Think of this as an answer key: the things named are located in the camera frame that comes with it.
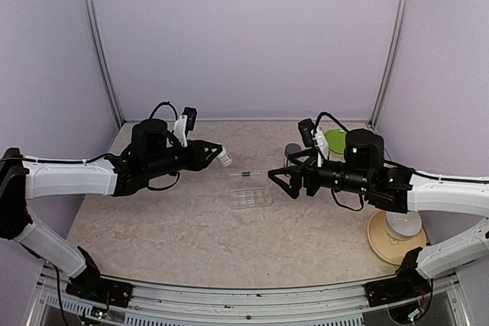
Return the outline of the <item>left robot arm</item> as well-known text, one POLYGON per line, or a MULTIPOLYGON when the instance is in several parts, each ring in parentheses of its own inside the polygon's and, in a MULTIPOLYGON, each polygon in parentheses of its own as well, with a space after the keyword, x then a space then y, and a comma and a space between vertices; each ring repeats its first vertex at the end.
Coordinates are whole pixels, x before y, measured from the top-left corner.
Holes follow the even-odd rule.
POLYGON ((107 283, 91 256, 69 245, 28 211, 32 199, 62 195, 125 197, 161 176, 199 172, 214 160, 229 166, 232 158, 221 145, 190 140, 193 123, 178 117, 172 129, 156 118, 136 124, 131 142, 119 155, 104 153, 88 160, 47 160, 8 149, 1 159, 1 237, 14 240, 66 274, 91 299, 101 298, 107 283))

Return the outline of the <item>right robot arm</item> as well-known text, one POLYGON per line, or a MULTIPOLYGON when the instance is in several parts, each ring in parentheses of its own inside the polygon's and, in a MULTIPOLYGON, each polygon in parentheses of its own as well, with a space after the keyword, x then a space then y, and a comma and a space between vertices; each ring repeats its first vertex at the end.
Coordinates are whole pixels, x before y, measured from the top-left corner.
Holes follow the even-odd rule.
POLYGON ((291 156, 292 165, 267 174, 293 199, 302 189, 314 196, 327 188, 333 193, 358 194, 387 212, 446 211, 481 217, 472 228, 448 240, 409 251, 400 266, 401 274, 390 283, 397 298, 405 299, 418 289, 420 277, 431 279, 488 255, 487 179, 435 175, 388 163, 382 136, 365 129, 347 132, 342 162, 316 156, 318 144, 311 137, 304 141, 307 148, 291 156))

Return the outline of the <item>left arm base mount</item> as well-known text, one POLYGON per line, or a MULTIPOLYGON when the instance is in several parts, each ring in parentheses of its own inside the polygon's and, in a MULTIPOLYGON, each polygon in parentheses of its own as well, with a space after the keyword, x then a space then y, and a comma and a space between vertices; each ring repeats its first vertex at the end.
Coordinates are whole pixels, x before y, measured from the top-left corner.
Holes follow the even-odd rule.
POLYGON ((101 277, 95 270, 87 268, 69 280, 66 293, 108 306, 127 308, 133 288, 128 282, 101 277))

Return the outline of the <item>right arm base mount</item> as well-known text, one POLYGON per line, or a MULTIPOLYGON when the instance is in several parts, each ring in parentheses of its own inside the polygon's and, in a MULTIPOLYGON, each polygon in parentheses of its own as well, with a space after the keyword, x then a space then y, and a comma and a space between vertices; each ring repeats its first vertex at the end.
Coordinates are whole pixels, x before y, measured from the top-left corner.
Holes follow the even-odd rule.
POLYGON ((370 307, 414 299, 432 291, 432 281, 415 269, 399 269, 395 276, 364 285, 370 307))

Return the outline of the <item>orange grey-capped pill bottle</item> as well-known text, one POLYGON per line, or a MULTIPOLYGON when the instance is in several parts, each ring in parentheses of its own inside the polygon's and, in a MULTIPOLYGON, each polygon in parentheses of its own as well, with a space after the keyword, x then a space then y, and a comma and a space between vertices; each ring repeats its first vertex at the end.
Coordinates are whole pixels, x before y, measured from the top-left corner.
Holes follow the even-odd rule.
POLYGON ((287 167, 290 165, 290 155, 294 153, 298 153, 302 150, 302 147, 296 143, 289 143, 284 147, 283 153, 283 167, 287 167))

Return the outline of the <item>clear plastic pill organizer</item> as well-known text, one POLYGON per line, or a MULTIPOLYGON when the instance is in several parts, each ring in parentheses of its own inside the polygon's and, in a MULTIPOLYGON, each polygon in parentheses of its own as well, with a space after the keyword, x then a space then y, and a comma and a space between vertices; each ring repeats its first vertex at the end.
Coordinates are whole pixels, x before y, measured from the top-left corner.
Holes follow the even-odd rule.
POLYGON ((230 209, 242 210, 270 206, 273 200, 268 177, 264 171, 241 171, 228 175, 228 204, 230 209))

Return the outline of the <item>small white-capped pill bottle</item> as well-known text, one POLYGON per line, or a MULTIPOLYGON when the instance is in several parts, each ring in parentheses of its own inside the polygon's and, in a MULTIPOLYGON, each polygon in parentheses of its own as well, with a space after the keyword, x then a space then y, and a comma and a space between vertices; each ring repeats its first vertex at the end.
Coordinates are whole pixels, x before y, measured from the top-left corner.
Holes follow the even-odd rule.
POLYGON ((232 156, 224 147, 222 147, 222 151, 216 156, 216 159, 223 167, 227 167, 232 164, 232 156))

